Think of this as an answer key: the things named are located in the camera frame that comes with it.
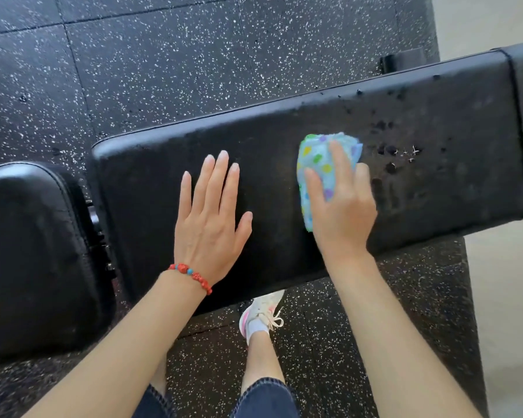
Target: light blue cloth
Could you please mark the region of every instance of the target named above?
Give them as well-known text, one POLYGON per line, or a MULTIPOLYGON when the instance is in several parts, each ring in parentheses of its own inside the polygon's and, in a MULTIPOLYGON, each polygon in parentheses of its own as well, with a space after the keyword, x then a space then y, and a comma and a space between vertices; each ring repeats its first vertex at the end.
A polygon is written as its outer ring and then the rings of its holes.
POLYGON ((335 189, 335 168, 329 151, 329 142, 336 140, 341 144, 354 169, 363 152, 363 145, 358 139, 345 135, 344 133, 334 133, 332 135, 307 135, 300 143, 297 162, 297 179, 300 188, 300 206, 306 230, 312 231, 312 212, 310 210, 310 198, 306 188, 304 169, 306 167, 314 169, 322 180, 323 195, 326 201, 329 200, 335 189))

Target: red beaded bracelet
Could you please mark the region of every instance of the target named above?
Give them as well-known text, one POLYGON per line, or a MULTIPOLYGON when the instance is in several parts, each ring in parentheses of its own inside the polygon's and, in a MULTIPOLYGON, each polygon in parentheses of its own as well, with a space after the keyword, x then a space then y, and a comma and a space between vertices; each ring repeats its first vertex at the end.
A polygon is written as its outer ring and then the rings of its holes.
POLYGON ((188 274, 191 278, 193 278, 195 281, 199 282, 201 284, 201 287, 205 289, 207 292, 207 295, 211 295, 213 290, 211 289, 211 286, 209 286, 209 283, 207 280, 205 280, 202 276, 200 276, 200 273, 196 273, 188 267, 186 264, 171 264, 170 267, 168 267, 169 270, 178 270, 182 274, 188 274))

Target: person's left hand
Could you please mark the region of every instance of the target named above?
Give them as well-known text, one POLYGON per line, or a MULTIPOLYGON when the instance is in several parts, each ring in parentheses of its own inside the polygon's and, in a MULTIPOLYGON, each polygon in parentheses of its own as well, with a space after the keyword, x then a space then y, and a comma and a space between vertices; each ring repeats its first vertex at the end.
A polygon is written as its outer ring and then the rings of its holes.
POLYGON ((252 213, 244 213, 235 231, 240 169, 234 163, 226 178, 229 154, 217 162, 208 155, 194 189, 188 172, 182 176, 178 220, 174 230, 174 263, 186 264, 214 285, 236 262, 252 232, 252 213))

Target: person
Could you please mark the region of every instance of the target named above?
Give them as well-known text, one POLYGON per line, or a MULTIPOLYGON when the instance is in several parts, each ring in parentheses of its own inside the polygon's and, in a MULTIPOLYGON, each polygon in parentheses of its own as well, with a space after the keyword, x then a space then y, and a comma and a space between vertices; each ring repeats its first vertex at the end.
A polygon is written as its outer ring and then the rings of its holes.
MULTIPOLYGON (((331 143, 330 150, 336 187, 328 202, 316 172, 306 170, 314 237, 349 318, 380 417, 479 417, 366 249, 377 216, 368 166, 357 164, 353 170, 341 145, 331 143)), ((188 172, 182 177, 174 262, 193 267, 210 285, 225 277, 251 234, 251 212, 235 227, 240 171, 233 164, 227 175, 228 163, 224 151, 217 160, 205 159, 193 201, 191 177, 188 172)), ((174 416, 164 395, 166 353, 204 296, 206 290, 188 275, 162 272, 126 317, 25 417, 174 416)), ((282 296, 281 291, 256 298, 239 321, 248 358, 232 413, 237 418, 299 416, 269 336, 283 324, 275 313, 282 296)))

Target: finger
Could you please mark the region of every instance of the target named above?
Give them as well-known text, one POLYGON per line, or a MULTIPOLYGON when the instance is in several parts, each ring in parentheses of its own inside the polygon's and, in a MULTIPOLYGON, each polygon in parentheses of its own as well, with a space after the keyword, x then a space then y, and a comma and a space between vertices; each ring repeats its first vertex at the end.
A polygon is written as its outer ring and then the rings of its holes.
POLYGON ((213 174, 209 178, 207 184, 207 192, 205 194, 204 211, 210 213, 219 213, 219 204, 221 203, 221 191, 223 190, 223 183, 225 182, 225 175, 229 167, 229 154, 223 150, 217 158, 213 174))
POLYGON ((215 158, 209 154, 203 161, 201 167, 200 178, 197 180, 196 187, 194 188, 194 201, 192 203, 192 213, 199 214, 203 211, 203 205, 205 204, 205 192, 207 190, 207 184, 213 168, 215 166, 215 158))
POLYGON ((234 233, 234 252, 237 255, 240 255, 246 241, 252 234, 252 217, 251 211, 246 211, 238 223, 237 231, 234 233))
POLYGON ((372 188, 370 186, 370 169, 366 164, 356 164, 354 180, 357 196, 359 196, 361 199, 374 199, 372 196, 372 188))
POLYGON ((231 218, 234 223, 234 216, 237 211, 238 181, 240 178, 240 168, 237 163, 230 166, 227 175, 223 195, 221 196, 221 207, 219 215, 231 218))
POLYGON ((329 150, 331 151, 331 158, 335 166, 335 182, 339 186, 348 184, 352 185, 352 168, 349 157, 343 150, 341 144, 337 141, 329 143, 329 150))
POLYGON ((323 186, 320 176, 307 167, 304 169, 304 177, 306 178, 306 189, 310 197, 310 204, 312 212, 321 210, 323 208, 325 199, 323 197, 323 186))
POLYGON ((178 219, 185 220, 192 210, 192 177, 184 172, 180 184, 180 203, 178 205, 178 219))

